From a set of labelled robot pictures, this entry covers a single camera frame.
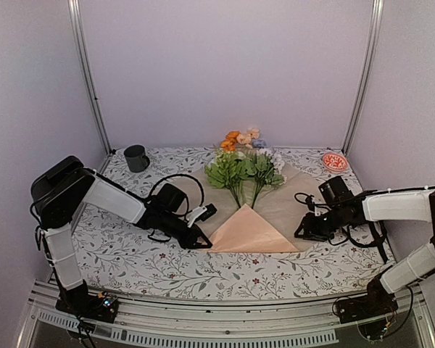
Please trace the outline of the peach wrapping paper sheet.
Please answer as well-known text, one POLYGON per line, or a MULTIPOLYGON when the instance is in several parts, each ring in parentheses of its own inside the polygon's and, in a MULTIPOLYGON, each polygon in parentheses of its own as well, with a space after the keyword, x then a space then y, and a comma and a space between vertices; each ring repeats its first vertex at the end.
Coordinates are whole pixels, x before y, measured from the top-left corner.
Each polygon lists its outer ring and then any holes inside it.
POLYGON ((214 188, 203 170, 190 178, 180 177, 173 185, 188 196, 191 208, 214 204, 217 212, 199 227, 212 242, 217 253, 300 253, 313 246, 313 242, 294 237, 308 208, 304 200, 313 195, 323 202, 318 181, 291 165, 282 173, 287 177, 277 189, 266 187, 251 208, 254 182, 244 181, 245 203, 238 208, 226 189, 214 188))

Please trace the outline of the pale lavender flower bunch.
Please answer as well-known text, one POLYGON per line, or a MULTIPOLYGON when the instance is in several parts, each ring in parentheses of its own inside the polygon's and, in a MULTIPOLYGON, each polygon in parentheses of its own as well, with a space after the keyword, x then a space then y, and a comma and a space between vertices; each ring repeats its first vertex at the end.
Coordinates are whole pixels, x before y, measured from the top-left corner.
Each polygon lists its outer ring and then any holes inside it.
POLYGON ((277 189, 287 181, 287 177, 282 173, 285 162, 280 154, 271 149, 259 148, 249 152, 241 159, 241 164, 246 177, 254 182, 251 208, 255 207, 257 198, 264 188, 277 189))

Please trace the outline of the orange fake flower stem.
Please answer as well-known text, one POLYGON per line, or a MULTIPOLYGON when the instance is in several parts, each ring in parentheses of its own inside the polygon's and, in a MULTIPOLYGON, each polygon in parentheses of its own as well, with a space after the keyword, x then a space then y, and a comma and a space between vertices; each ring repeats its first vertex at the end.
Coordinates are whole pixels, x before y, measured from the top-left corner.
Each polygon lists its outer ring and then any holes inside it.
POLYGON ((246 132, 230 131, 220 143, 224 152, 235 152, 237 149, 253 149, 255 141, 260 138, 259 128, 249 128, 246 132))

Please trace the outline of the blue fake flower stem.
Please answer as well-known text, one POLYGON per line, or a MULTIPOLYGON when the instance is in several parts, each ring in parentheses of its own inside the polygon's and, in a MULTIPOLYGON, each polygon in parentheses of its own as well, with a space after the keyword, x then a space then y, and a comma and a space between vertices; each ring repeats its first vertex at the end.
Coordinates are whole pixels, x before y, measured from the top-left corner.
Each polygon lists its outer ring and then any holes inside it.
POLYGON ((262 139, 262 138, 254 139, 252 141, 252 146, 255 149, 264 149, 264 148, 268 147, 266 141, 264 139, 262 139))

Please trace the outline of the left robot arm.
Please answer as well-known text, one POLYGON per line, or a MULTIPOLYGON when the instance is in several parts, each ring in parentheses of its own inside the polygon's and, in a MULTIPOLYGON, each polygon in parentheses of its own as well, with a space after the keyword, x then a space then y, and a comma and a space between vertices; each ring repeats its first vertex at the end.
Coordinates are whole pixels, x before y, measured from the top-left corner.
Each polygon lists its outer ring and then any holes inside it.
POLYGON ((200 202, 191 209, 187 194, 170 179, 160 179, 147 196, 140 197, 69 156, 32 182, 29 210, 37 222, 36 243, 54 270, 61 298, 77 314, 88 314, 94 306, 73 243, 75 227, 87 207, 142 230, 161 231, 183 249, 212 247, 197 223, 215 214, 214 205, 200 202))

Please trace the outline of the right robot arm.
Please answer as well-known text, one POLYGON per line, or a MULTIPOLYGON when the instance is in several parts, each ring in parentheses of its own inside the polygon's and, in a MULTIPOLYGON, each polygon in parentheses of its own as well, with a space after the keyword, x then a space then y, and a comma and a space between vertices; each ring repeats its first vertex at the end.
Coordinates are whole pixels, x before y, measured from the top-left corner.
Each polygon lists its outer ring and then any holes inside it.
POLYGON ((310 241, 329 241, 342 232, 359 248, 383 252, 389 226, 427 227, 430 239, 387 268, 367 285, 360 309, 375 316, 394 294, 416 281, 435 273, 435 186, 362 191, 353 194, 344 179, 335 176, 318 187, 323 202, 305 194, 302 203, 308 212, 294 236, 310 241))

